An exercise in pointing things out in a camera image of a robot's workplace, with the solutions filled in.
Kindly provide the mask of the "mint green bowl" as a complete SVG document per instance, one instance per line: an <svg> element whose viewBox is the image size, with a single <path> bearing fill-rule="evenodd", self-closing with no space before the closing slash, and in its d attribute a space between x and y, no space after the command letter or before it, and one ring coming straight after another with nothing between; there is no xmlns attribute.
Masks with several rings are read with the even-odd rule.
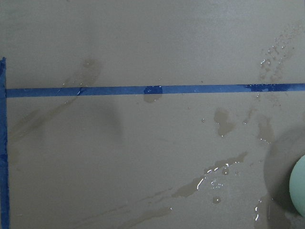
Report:
<svg viewBox="0 0 305 229"><path fill-rule="evenodd" d="M298 213L305 217L305 156L295 164L289 180L291 201Z"/></svg>

